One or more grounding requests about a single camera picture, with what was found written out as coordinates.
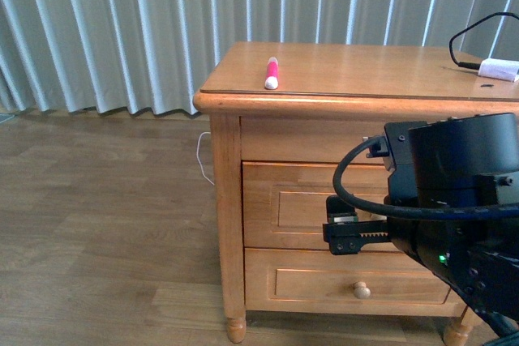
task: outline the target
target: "curtain fold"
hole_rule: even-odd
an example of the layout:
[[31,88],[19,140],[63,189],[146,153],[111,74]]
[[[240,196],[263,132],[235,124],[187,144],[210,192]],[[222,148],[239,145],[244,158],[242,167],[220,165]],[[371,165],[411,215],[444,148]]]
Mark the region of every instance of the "curtain fold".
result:
[[[519,0],[0,0],[0,103],[195,113],[192,97],[236,41],[446,46]],[[457,42],[519,59],[515,20]]]

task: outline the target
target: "drawer front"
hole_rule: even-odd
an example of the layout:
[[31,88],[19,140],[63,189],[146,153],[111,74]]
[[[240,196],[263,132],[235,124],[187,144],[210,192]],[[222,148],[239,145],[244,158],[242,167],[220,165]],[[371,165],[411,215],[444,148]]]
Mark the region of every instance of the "drawer front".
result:
[[[243,163],[243,226],[247,247],[327,250],[326,198],[333,194],[330,164]],[[348,168],[344,183],[357,196],[382,203],[388,172],[379,165]],[[372,215],[358,211],[360,220]],[[397,250],[393,244],[364,250]]]
[[[245,250],[248,310],[453,316],[461,299],[402,253]],[[357,298],[356,283],[371,295]]]
[[[383,133],[384,122],[242,117],[242,159],[337,163],[363,136]],[[358,162],[381,164],[381,159],[361,155]]]

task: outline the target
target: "wooden cabinet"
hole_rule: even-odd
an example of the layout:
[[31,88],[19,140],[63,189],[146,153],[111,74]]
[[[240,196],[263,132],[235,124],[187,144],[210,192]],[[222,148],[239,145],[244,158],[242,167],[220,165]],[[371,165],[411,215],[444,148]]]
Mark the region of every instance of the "wooden cabinet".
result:
[[[280,63],[276,91],[263,88],[271,56]],[[337,162],[386,122],[517,112],[517,85],[484,83],[439,48],[252,42],[230,50],[195,105],[211,118],[233,342],[245,336],[246,310],[284,310],[454,317],[444,341],[465,343],[479,319],[446,284],[390,243],[333,256],[322,223]],[[382,202],[387,176],[381,160],[360,156],[344,184]]]

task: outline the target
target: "wooden floor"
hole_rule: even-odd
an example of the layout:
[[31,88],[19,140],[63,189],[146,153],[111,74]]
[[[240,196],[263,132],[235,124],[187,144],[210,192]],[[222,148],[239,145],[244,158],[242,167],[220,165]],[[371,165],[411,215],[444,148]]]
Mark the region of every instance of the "wooden floor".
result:
[[[206,121],[0,124],[0,344],[229,345]],[[211,172],[210,141],[201,158]],[[441,345],[431,318],[247,313],[247,345]],[[481,326],[469,345],[493,338]]]

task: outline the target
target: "marker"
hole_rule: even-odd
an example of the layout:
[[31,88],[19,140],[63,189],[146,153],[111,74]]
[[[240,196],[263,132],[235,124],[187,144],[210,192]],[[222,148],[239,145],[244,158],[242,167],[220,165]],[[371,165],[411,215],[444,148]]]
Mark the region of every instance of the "marker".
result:
[[265,88],[276,89],[277,82],[277,58],[270,57],[267,65],[267,79],[265,80]]

